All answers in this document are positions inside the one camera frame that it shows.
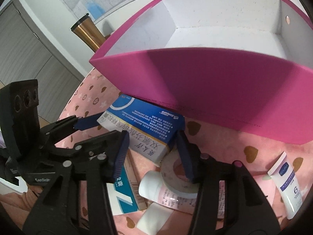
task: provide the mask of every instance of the patterned tablecloth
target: patterned tablecloth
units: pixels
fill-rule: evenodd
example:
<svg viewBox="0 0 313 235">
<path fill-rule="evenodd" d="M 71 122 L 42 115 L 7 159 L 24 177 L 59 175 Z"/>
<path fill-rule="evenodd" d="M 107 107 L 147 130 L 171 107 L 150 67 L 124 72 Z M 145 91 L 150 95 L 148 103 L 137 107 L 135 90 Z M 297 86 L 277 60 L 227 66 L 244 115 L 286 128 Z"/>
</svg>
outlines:
<svg viewBox="0 0 313 235">
<path fill-rule="evenodd" d="M 121 94 L 121 92 L 109 82 L 96 69 L 93 69 L 76 90 L 60 119 L 71 115 L 86 117 L 105 111 Z M 76 142 L 106 133 L 107 130 L 98 127 L 76 132 L 57 144 L 58 147 L 72 147 Z M 196 143 L 201 152 L 209 153 L 216 160 L 232 163 L 240 160 L 248 168 L 252 175 L 265 174 L 273 165 L 273 160 L 283 152 L 287 152 L 288 159 L 293 163 L 298 178 L 303 199 L 306 197 L 313 182 L 313 142 L 304 145 L 292 145 L 278 142 L 253 134 L 239 132 L 221 126 L 195 121 L 186 117 L 186 135 L 189 141 Z M 152 162 L 136 152 L 131 152 L 136 173 L 140 180 L 147 171 L 155 170 Z M 281 196 L 276 189 L 273 210 L 281 224 L 286 227 L 288 220 Z M 144 211 L 131 214 L 114 216 L 118 233 L 121 235 L 145 234 L 135 226 Z M 81 204 L 81 222 L 87 225 L 88 212 L 86 204 Z M 158 233 L 187 234 L 191 215 L 175 211 L 168 222 Z"/>
</svg>

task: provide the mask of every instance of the tape roll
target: tape roll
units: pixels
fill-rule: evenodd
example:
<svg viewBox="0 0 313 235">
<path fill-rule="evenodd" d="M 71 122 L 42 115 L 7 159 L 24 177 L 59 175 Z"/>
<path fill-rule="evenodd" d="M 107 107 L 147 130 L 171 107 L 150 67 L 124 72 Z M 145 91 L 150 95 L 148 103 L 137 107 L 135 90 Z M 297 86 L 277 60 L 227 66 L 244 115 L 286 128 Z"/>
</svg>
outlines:
<svg viewBox="0 0 313 235">
<path fill-rule="evenodd" d="M 166 155 L 161 163 L 161 176 L 165 186 L 177 194 L 179 197 L 186 199 L 195 199 L 198 194 L 199 184 L 192 184 L 178 178 L 174 172 L 174 164 L 180 160 L 178 150 L 173 150 Z"/>
</svg>

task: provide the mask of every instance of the gray wooden door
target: gray wooden door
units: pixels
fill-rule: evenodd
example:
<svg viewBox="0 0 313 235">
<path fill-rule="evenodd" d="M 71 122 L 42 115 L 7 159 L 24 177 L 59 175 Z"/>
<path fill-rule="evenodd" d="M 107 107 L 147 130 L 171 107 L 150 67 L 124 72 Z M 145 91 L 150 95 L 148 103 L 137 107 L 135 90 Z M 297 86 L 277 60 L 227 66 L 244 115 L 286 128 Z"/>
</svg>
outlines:
<svg viewBox="0 0 313 235">
<path fill-rule="evenodd" d="M 43 45 L 11 3 L 0 14 L 0 81 L 38 79 L 38 115 L 52 123 L 80 82 Z"/>
</svg>

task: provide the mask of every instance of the open storage box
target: open storage box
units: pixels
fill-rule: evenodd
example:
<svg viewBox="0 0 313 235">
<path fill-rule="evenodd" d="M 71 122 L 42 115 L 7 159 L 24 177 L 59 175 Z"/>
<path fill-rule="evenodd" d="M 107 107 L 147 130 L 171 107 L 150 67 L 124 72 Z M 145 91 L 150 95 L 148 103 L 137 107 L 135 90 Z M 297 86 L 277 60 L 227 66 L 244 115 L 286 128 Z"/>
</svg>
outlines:
<svg viewBox="0 0 313 235">
<path fill-rule="evenodd" d="M 154 0 L 90 63 L 123 93 L 187 117 L 313 139 L 313 25 L 289 0 Z"/>
</svg>

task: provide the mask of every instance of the gold tumbler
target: gold tumbler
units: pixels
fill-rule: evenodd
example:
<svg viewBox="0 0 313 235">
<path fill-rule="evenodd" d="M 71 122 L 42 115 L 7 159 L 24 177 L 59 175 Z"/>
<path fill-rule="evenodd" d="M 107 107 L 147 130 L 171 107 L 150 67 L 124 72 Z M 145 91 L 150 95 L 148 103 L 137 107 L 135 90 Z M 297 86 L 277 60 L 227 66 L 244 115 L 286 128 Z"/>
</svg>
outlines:
<svg viewBox="0 0 313 235">
<path fill-rule="evenodd" d="M 96 52 L 105 40 L 109 38 L 109 35 L 105 37 L 102 35 L 88 13 L 71 27 L 71 31 L 85 42 L 93 52 Z"/>
</svg>

